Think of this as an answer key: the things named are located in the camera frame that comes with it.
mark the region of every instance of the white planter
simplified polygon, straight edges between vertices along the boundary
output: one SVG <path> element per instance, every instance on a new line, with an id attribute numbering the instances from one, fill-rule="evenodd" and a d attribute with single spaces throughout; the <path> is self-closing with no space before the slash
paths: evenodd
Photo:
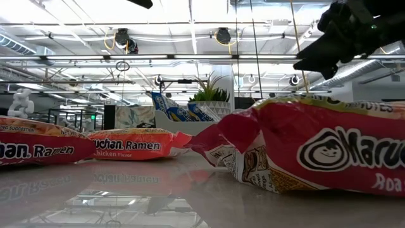
<path id="1" fill-rule="evenodd" d="M 208 108 L 210 108 L 220 118 L 231 113 L 230 103 L 224 101 L 194 101 L 190 102 L 190 104 L 208 106 Z"/>

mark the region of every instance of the white shelf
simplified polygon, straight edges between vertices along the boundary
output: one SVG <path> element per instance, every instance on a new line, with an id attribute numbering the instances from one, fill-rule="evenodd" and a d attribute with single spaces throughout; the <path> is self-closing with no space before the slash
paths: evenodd
<path id="1" fill-rule="evenodd" d="M 180 131 L 192 136 L 198 135 L 210 125 L 217 124 L 217 122 L 174 122 L 169 120 L 166 113 L 160 110 L 155 111 L 155 123 L 156 128 L 165 129 L 172 133 Z"/>

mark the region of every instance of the maruchan ramen package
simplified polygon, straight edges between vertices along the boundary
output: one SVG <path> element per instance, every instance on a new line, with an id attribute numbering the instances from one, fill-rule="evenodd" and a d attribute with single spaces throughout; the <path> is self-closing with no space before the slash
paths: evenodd
<path id="1" fill-rule="evenodd" d="M 95 151 L 91 140 L 66 127 L 0 117 L 0 165 L 71 163 Z"/>
<path id="2" fill-rule="evenodd" d="M 197 119 L 195 117 L 190 116 L 188 110 L 184 108 L 177 108 L 172 107 L 167 109 L 167 113 L 169 117 L 174 122 L 195 122 Z"/>
<path id="3" fill-rule="evenodd" d="M 169 114 L 167 112 L 167 109 L 172 108 L 172 107 L 178 107 L 178 104 L 174 100 L 167 98 L 166 96 L 164 96 L 158 92 L 151 92 L 151 96 L 152 96 L 153 106 L 155 107 L 155 109 L 160 110 L 163 113 L 166 113 L 168 118 L 171 119 L 171 117 L 169 116 Z"/>
<path id="4" fill-rule="evenodd" d="M 405 196 L 401 104 L 323 96 L 258 101 L 186 145 L 243 183 L 274 193 L 343 189 Z"/>
<path id="5" fill-rule="evenodd" d="M 173 134 L 162 129 L 100 130 L 87 136 L 97 149 L 91 158 L 107 160 L 175 157 L 189 151 L 183 146 L 191 139 L 181 132 Z"/>
<path id="6" fill-rule="evenodd" d="M 189 103 L 190 116 L 194 117 L 198 121 L 218 122 L 221 118 L 215 114 L 208 106 L 201 106 L 196 103 Z"/>

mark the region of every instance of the green plant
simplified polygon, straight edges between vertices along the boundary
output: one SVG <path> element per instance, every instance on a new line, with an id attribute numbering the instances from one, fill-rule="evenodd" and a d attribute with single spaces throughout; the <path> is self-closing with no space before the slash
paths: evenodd
<path id="1" fill-rule="evenodd" d="M 215 88 L 215 84 L 222 78 L 227 77 L 228 75 L 219 76 L 215 79 L 211 80 L 211 76 L 214 72 L 210 73 L 208 77 L 208 81 L 205 84 L 203 80 L 200 78 L 198 80 L 198 84 L 201 86 L 201 90 L 194 95 L 194 98 L 190 98 L 190 102 L 192 101 L 229 101 L 230 94 L 227 90 Z"/>

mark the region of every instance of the glossy table surface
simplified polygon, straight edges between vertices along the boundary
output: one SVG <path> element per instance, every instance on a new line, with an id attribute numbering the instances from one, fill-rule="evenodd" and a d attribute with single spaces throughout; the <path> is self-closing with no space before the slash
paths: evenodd
<path id="1" fill-rule="evenodd" d="M 148 162 L 2 168 L 1 227 L 405 227 L 405 199 L 278 195 L 197 154 Z"/>

